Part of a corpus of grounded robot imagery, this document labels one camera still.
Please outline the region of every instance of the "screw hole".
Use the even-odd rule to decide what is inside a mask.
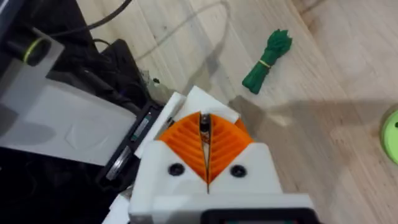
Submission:
[[[180,176],[181,174],[183,174],[185,171],[185,168],[182,164],[179,163],[174,163],[169,167],[169,174],[176,177],[176,176]]]
[[[231,167],[230,173],[232,176],[234,176],[236,178],[242,178],[242,177],[246,176],[246,174],[248,172],[246,171],[246,168],[244,168],[244,166],[234,165]]]

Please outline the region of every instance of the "yellow rubber band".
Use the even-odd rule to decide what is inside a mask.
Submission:
[[[36,39],[35,41],[33,41],[31,43],[31,45],[29,46],[29,48],[25,52],[24,59],[23,59],[24,63],[27,63],[27,59],[29,58],[30,53],[32,53],[33,49],[35,49],[37,44],[39,44],[40,41],[42,41],[42,40],[43,40],[43,38],[39,37],[38,39]]]
[[[263,66],[271,68],[271,66],[269,64],[265,63],[263,60],[259,60],[259,62],[262,63]]]

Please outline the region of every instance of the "orange part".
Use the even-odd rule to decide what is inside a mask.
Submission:
[[[248,133],[248,130],[246,129],[245,125],[243,124],[243,121],[241,118],[239,118],[236,122],[235,125],[240,128],[242,131],[244,131],[245,133]]]
[[[210,116],[208,183],[211,183],[248,144],[253,142],[240,119],[232,124],[217,115]]]
[[[240,119],[233,124],[211,114],[210,121],[208,169],[200,134],[200,112],[174,123],[159,138],[207,184],[210,184],[248,144],[253,142]]]
[[[159,138],[166,143],[206,183],[205,154],[200,137],[200,112],[174,123]]]

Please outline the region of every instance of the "wooden floor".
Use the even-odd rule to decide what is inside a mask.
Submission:
[[[122,1],[78,2],[91,23]],[[379,143],[398,102],[396,12],[396,0],[136,0],[93,35],[126,40],[168,87],[198,85],[239,111],[284,191],[308,192],[323,222],[398,223],[398,166]],[[278,28],[294,44],[253,95],[242,79]]]

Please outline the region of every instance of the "green rope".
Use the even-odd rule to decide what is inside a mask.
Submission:
[[[278,58],[289,51],[292,41],[292,38],[288,36],[287,30],[275,30],[268,39],[267,48],[264,50],[260,61],[244,78],[242,85],[252,93],[258,94],[269,70]]]

